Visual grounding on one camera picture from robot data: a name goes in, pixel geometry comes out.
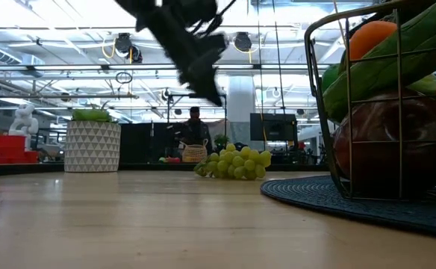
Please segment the dark red apple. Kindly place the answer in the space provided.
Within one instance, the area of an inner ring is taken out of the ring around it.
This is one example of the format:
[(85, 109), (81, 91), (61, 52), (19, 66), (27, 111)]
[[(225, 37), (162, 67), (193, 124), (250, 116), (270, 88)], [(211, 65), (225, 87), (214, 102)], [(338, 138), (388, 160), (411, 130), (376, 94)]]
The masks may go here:
[(354, 105), (332, 134), (341, 175), (363, 197), (418, 197), (436, 186), (436, 99), (404, 90)]

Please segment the green grape bunch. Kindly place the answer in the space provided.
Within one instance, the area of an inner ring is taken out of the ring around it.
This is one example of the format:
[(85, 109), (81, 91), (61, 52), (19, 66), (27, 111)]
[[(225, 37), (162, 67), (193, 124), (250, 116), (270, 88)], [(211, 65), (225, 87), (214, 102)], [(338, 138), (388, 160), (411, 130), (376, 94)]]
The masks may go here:
[(259, 152), (244, 146), (237, 150), (234, 144), (228, 144), (219, 153), (213, 152), (200, 161), (194, 172), (198, 176), (216, 179), (263, 179), (272, 163), (270, 151)]

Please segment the black partition panel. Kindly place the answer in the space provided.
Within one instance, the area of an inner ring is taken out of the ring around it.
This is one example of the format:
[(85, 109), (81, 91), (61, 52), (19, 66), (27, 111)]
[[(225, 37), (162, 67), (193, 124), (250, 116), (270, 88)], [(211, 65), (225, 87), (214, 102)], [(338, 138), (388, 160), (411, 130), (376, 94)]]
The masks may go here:
[(173, 124), (121, 124), (120, 164), (159, 163), (160, 157), (181, 159)]

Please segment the person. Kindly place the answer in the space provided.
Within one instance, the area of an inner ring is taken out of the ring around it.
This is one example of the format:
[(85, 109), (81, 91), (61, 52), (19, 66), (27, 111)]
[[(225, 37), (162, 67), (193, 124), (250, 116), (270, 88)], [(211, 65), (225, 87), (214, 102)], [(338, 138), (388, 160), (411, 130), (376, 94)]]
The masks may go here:
[(205, 148), (207, 154), (210, 155), (213, 150), (211, 135), (208, 125), (200, 119), (199, 107), (193, 106), (190, 108), (190, 119), (184, 122), (182, 141), (185, 144), (204, 145), (204, 140), (207, 141)]

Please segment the wicker basket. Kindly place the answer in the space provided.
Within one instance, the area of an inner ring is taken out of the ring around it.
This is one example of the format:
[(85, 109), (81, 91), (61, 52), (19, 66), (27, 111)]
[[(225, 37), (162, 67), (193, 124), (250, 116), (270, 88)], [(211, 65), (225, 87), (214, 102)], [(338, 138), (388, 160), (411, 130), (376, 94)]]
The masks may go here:
[(206, 145), (208, 144), (208, 140), (204, 139), (201, 144), (185, 144), (181, 143), (184, 146), (182, 152), (182, 161), (187, 163), (199, 163), (204, 158), (208, 156), (208, 151), (206, 149)]

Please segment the round dark blue placemat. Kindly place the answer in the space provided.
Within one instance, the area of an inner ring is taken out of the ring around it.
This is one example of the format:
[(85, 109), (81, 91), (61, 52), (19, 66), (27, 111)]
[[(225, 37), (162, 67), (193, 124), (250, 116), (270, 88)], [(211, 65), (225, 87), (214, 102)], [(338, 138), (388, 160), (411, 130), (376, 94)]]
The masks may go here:
[(299, 208), (436, 237), (436, 187), (412, 201), (346, 199), (330, 176), (272, 180), (260, 190), (264, 196)]

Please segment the green cucumber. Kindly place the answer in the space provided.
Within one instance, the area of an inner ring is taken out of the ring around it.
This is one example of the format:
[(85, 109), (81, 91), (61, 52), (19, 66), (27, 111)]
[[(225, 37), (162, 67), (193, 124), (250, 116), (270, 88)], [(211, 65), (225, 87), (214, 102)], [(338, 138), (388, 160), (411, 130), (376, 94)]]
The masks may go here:
[(367, 54), (371, 61), (352, 65), (353, 101), (396, 87), (398, 80), (407, 86), (436, 70), (436, 2), (401, 26), (401, 77), (397, 73), (396, 42), (394, 33)]

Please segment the small green background plant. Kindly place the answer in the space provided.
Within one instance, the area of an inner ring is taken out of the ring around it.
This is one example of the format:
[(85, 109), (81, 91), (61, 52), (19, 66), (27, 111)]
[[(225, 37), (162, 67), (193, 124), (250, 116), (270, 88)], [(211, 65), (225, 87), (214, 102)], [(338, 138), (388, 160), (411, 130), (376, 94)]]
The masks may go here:
[(214, 136), (214, 145), (216, 150), (225, 149), (229, 142), (229, 138), (224, 134), (217, 134)]

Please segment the wide red box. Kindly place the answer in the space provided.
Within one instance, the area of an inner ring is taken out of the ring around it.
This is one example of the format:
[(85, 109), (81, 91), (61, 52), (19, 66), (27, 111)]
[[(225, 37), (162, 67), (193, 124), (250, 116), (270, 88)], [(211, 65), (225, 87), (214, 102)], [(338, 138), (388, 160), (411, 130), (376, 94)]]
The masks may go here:
[(23, 149), (3, 149), (0, 151), (0, 164), (36, 164), (37, 152)]

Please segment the white robot figure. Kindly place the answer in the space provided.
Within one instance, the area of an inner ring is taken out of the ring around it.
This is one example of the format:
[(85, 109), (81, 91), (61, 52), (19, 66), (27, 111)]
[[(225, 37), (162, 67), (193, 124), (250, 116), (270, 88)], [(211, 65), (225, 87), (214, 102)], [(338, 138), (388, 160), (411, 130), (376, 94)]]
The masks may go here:
[(8, 134), (23, 136), (25, 138), (24, 148), (26, 151), (30, 149), (31, 136), (38, 133), (39, 123), (33, 117), (35, 107), (32, 104), (22, 104), (15, 111), (15, 118), (11, 124)]

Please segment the orange tomato cluster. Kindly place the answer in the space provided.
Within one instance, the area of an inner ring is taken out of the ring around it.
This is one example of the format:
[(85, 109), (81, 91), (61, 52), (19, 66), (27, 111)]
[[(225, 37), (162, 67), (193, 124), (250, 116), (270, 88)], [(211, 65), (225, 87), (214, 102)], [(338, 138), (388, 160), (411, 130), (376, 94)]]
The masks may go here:
[(397, 30), (393, 22), (372, 21), (361, 26), (349, 41), (350, 60), (359, 60)]

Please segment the black background monitor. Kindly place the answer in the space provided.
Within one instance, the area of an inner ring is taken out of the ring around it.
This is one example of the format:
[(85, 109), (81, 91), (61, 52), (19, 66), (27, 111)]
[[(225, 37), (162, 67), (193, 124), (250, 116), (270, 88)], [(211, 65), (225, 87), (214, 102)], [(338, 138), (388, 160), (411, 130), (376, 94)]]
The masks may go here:
[(250, 139), (260, 141), (297, 141), (294, 114), (250, 114)]

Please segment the black aluminium table frame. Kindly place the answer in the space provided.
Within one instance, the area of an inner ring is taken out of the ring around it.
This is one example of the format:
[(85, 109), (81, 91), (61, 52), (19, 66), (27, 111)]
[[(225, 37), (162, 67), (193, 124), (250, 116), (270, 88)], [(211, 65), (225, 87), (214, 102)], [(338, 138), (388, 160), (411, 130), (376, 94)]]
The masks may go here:
[[(120, 164), (118, 171), (193, 171), (195, 164)], [(63, 172), (64, 164), (0, 164), (0, 176)], [(271, 164), (267, 171), (273, 172), (328, 172), (327, 165)]]

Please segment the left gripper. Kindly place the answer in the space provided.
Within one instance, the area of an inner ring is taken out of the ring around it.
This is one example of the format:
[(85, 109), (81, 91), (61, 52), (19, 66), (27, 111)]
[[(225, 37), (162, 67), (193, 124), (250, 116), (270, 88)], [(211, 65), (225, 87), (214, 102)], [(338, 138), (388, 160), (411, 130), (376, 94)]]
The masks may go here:
[(136, 30), (147, 28), (166, 56), (180, 71), (182, 83), (196, 97), (222, 105), (215, 83), (214, 64), (226, 49), (223, 34), (214, 34), (222, 23), (216, 0), (115, 0), (136, 19)]

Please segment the black metal gantry frame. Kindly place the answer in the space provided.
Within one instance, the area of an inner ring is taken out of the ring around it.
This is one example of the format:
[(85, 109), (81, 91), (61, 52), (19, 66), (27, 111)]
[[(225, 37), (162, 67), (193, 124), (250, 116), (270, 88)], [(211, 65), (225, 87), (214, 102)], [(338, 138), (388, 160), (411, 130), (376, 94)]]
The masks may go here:
[[(178, 99), (176, 101), (173, 102), (173, 104), (170, 104), (170, 100), (173, 97), (178, 97)], [(167, 96), (167, 101), (166, 101), (166, 112), (167, 112), (167, 116), (166, 116), (166, 123), (170, 124), (170, 110), (172, 108), (172, 106), (177, 105), (184, 97), (187, 97), (188, 99), (204, 99), (204, 96), (199, 95), (197, 93), (188, 93), (188, 94), (184, 94), (184, 93), (168, 93)], [(228, 109), (227, 109), (227, 95), (225, 93), (218, 93), (218, 97), (221, 100), (221, 103), (219, 104), (219, 106), (223, 107), (224, 112), (225, 112), (225, 117), (224, 117), (224, 135), (227, 136), (228, 135)]]

